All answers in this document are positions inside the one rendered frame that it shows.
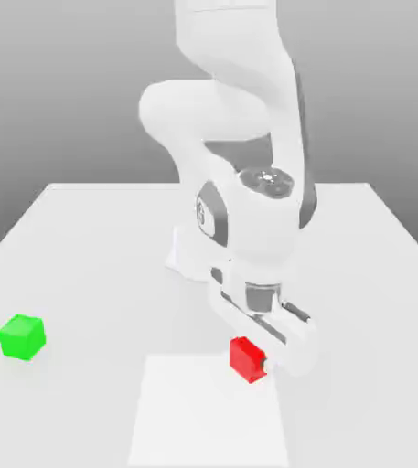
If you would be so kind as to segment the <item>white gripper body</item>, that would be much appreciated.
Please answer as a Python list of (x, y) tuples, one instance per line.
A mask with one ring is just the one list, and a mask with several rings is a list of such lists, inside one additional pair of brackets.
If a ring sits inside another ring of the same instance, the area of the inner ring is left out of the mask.
[(236, 335), (246, 336), (291, 375), (310, 372), (317, 359), (312, 317), (281, 297), (281, 285), (245, 283), (230, 292), (214, 279), (208, 283), (211, 308)]

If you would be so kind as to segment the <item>small red cube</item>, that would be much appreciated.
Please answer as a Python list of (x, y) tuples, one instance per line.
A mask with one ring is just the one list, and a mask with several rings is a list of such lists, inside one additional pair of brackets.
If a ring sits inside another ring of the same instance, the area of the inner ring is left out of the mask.
[(254, 383), (266, 376), (265, 353), (246, 336), (230, 341), (230, 366), (248, 383)]

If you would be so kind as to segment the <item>small green cube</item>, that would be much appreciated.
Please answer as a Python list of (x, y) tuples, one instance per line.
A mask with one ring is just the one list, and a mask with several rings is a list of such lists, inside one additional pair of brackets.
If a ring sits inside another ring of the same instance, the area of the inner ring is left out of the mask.
[(39, 317), (17, 314), (0, 328), (4, 356), (31, 360), (47, 343), (44, 322)]

